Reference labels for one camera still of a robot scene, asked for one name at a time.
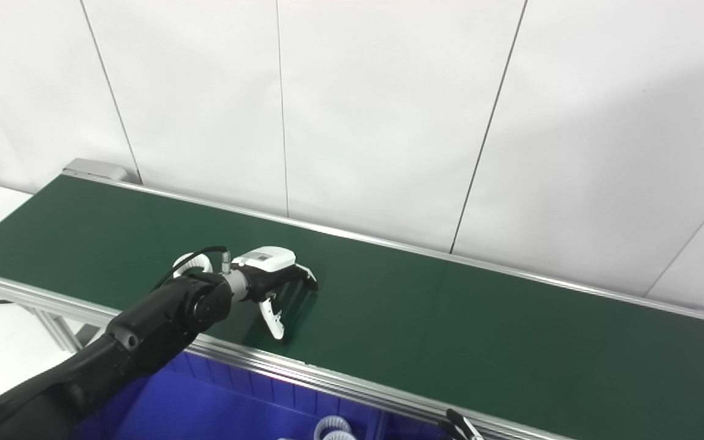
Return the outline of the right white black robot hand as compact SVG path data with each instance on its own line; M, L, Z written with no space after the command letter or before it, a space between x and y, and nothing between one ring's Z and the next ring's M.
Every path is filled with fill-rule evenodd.
M466 417L453 408L447 408L445 418L438 421L438 428L446 439L485 439Z

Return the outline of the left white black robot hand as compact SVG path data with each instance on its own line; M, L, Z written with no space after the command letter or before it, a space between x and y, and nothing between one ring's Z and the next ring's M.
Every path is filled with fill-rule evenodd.
M296 254L284 247L258 247L232 259L231 272L224 276L233 291L233 303L256 303L272 337L285 340L281 312L273 309L276 290L301 281L310 292L318 290L318 279L310 268L296 262Z

